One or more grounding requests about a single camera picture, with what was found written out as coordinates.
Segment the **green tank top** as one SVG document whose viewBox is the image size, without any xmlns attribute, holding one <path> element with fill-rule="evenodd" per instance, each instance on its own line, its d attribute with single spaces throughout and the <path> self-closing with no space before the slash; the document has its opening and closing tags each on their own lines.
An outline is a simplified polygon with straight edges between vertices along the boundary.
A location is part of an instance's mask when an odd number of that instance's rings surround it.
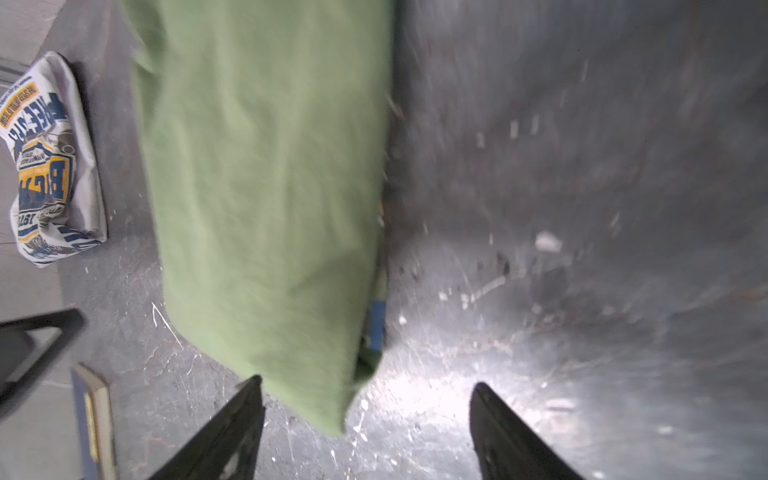
<svg viewBox="0 0 768 480">
<path fill-rule="evenodd" d="M 345 432 L 380 245 L 392 1 L 127 1 L 176 330 Z"/>
</svg>

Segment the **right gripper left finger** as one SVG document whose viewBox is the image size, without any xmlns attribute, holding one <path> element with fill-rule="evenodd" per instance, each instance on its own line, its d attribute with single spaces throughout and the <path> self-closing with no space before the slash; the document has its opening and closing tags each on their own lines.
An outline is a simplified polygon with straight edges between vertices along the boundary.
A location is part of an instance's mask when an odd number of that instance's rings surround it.
<svg viewBox="0 0 768 480">
<path fill-rule="evenodd" d="M 255 375 L 151 479 L 252 479 L 265 414 L 262 378 Z"/>
</svg>

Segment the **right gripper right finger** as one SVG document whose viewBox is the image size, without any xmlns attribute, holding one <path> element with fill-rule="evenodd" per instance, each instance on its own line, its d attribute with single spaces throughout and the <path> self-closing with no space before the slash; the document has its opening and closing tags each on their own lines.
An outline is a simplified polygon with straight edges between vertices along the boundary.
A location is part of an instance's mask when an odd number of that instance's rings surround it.
<svg viewBox="0 0 768 480">
<path fill-rule="evenodd" d="M 582 480 L 484 382 L 473 388 L 469 424 L 484 479 Z"/>
</svg>

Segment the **white navy-trimmed tank top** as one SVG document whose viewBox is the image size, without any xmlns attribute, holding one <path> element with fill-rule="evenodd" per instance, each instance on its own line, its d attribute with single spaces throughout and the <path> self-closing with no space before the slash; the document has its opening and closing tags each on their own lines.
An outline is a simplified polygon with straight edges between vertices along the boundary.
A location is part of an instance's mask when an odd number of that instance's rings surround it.
<svg viewBox="0 0 768 480">
<path fill-rule="evenodd" d="M 107 241 L 97 158 L 61 54 L 45 53 L 2 96 L 1 138 L 17 171 L 10 219 L 26 260 L 45 268 Z"/>
</svg>

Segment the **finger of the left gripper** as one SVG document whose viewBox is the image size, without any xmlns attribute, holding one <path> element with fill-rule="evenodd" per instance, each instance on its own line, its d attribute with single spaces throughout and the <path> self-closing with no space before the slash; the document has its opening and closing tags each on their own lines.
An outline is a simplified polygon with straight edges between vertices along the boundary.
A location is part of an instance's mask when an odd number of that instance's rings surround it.
<svg viewBox="0 0 768 480">
<path fill-rule="evenodd" d="M 80 334 L 86 324 L 80 310 L 53 311 L 1 324 L 1 419 L 12 415 Z M 58 335 L 41 346 L 32 333 L 54 329 Z"/>
</svg>

